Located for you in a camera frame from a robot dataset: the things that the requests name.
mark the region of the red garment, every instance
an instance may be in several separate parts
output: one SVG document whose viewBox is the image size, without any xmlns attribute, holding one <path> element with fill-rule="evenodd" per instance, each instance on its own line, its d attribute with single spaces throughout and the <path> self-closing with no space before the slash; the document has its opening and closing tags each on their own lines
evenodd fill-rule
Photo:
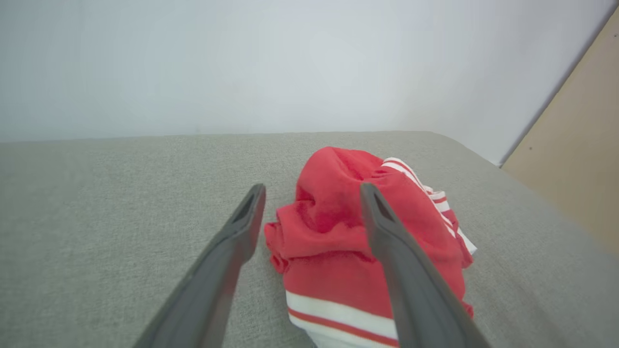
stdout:
<svg viewBox="0 0 619 348">
<path fill-rule="evenodd" d="M 278 222 L 267 224 L 264 233 L 271 263 L 284 275 L 290 320 L 315 342 L 397 346 L 383 269 L 370 251 L 361 216 L 363 182 L 380 190 L 462 301 L 462 268 L 472 257 L 456 216 L 444 193 L 421 185 L 400 160 L 335 147 L 318 150 L 301 171 L 295 202 L 278 209 Z M 472 307 L 462 304 L 472 316 Z"/>
</svg>

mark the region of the beige board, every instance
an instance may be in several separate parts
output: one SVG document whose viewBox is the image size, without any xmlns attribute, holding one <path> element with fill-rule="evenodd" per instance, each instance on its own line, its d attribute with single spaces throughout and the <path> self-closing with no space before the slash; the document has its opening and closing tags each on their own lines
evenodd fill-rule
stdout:
<svg viewBox="0 0 619 348">
<path fill-rule="evenodd" d="M 619 11 L 503 170 L 619 253 Z"/>
</svg>

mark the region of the gray carpet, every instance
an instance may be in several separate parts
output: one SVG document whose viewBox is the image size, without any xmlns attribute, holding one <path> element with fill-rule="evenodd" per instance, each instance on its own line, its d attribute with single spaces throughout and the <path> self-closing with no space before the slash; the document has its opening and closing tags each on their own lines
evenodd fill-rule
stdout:
<svg viewBox="0 0 619 348">
<path fill-rule="evenodd" d="M 619 342 L 618 263 L 501 170 L 424 132 L 170 136 L 0 144 L 0 346 L 127 347 L 254 183 L 265 222 L 323 146 L 407 161 L 479 247 L 467 300 L 495 347 Z M 264 238 L 225 347 L 309 347 Z"/>
</svg>

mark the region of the white backdrop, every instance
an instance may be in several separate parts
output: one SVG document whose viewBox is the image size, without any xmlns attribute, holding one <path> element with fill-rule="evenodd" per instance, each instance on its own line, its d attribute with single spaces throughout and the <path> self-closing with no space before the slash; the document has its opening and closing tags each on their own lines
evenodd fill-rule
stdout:
<svg viewBox="0 0 619 348">
<path fill-rule="evenodd" d="M 613 0 L 2 0 L 0 141 L 430 130 L 498 163 Z"/>
</svg>

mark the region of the folded fabric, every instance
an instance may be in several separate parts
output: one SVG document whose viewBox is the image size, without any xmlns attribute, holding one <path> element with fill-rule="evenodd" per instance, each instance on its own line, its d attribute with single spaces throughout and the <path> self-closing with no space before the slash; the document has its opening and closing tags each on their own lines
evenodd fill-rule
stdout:
<svg viewBox="0 0 619 348">
<path fill-rule="evenodd" d="M 462 268 L 476 247 L 445 193 L 423 186 L 396 158 L 325 147 L 308 160 L 293 204 L 264 227 L 271 263 L 284 275 L 290 321 L 318 347 L 396 347 L 383 269 L 368 245 L 359 188 L 374 184 L 470 316 Z"/>
</svg>

